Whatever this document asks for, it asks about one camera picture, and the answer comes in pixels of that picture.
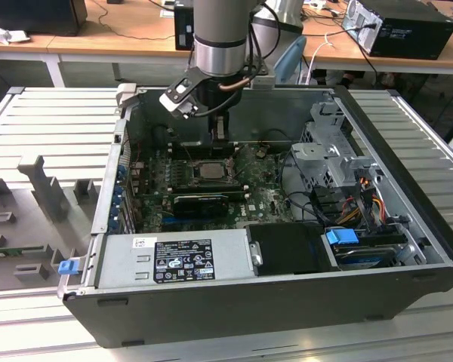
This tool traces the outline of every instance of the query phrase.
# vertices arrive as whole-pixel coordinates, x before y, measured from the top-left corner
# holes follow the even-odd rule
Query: wooden desk
[[[117,36],[99,24],[99,17],[108,10],[101,22],[119,34],[138,38],[165,38],[164,40],[134,39]],[[150,57],[187,57],[188,52],[174,48],[174,21],[159,17],[160,8],[146,0],[126,0],[121,5],[107,4],[106,0],[86,0],[88,19],[79,36],[57,36],[48,45],[49,53],[141,55]]]
[[[85,0],[88,20],[79,36],[59,37],[32,35],[32,41],[5,46],[0,44],[0,59],[40,60],[46,63],[56,87],[64,87],[60,71],[61,62],[112,63],[115,78],[121,78],[119,63],[184,64],[187,51],[174,48],[174,21],[159,17],[160,9],[146,0],[126,0],[122,5],[107,4],[106,0]],[[451,2],[433,2],[438,9],[451,14]],[[99,24],[107,24],[119,34],[138,38],[167,38],[147,40],[125,38],[114,34]],[[337,6],[343,10],[346,5]],[[324,34],[341,28],[332,20],[308,19],[304,34]],[[356,43],[348,34],[333,35],[329,40],[334,47],[324,46],[317,54],[315,66],[319,69],[371,70]],[[308,37],[304,55],[310,60],[323,37]],[[453,74],[453,35],[438,60],[406,60],[394,58],[370,58],[380,72],[416,72]]]
[[[451,15],[453,2],[434,1],[434,5],[444,14]],[[345,4],[337,6],[337,9],[345,9]],[[304,34],[325,34],[336,32],[340,28],[332,26],[332,20],[309,19],[304,23]],[[334,47],[328,45],[322,47],[316,55],[316,68],[319,69],[345,69],[345,70],[370,70],[359,47],[354,40],[346,34],[333,35],[328,40]],[[307,46],[304,55],[310,60],[317,47],[324,42],[323,37],[307,37]],[[381,72],[417,72],[417,73],[446,73],[453,74],[453,35],[438,60],[411,60],[399,58],[369,57],[376,70]]]

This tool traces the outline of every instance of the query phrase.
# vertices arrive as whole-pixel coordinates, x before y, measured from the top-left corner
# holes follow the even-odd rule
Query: motherboard
[[[155,150],[141,160],[134,181],[141,232],[294,221],[279,188],[281,152],[252,143],[234,147],[226,158],[206,157],[194,147],[182,147]]]

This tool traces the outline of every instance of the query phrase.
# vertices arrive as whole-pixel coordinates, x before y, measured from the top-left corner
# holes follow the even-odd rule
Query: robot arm
[[[188,69],[159,99],[175,117],[208,117],[208,129],[214,143],[228,141],[228,109],[241,100],[243,87],[264,68],[262,54],[271,54],[279,45],[278,32],[285,21],[282,15],[292,13],[299,17],[303,4],[302,0],[269,0],[267,3],[271,3],[282,20],[279,22],[275,16],[277,22],[271,22],[273,24],[263,18],[252,21],[252,11],[264,2],[195,0],[196,66]],[[301,23],[297,30],[301,33]],[[249,35],[252,43],[250,49],[254,49],[257,59],[254,61],[255,67],[248,67],[248,71],[245,71]],[[198,103],[207,107],[208,111],[199,112]]]

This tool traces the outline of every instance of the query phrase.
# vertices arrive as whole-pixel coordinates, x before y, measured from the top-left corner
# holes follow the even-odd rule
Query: green motherboard
[[[143,187],[136,194],[140,232],[240,229],[250,223],[294,220],[279,188],[282,156],[269,146],[245,144],[230,157],[215,159],[197,158],[194,149],[185,150],[180,159],[165,149],[142,160]],[[228,211],[222,217],[175,217],[175,199],[184,195],[227,196]]]

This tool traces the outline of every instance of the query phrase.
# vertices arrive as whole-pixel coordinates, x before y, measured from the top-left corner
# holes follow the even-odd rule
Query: black computer case
[[[436,60],[453,33],[453,19],[417,0],[351,0],[343,28],[372,23],[349,32],[371,57]]]
[[[0,28],[77,35],[88,13],[85,0],[0,0]]]

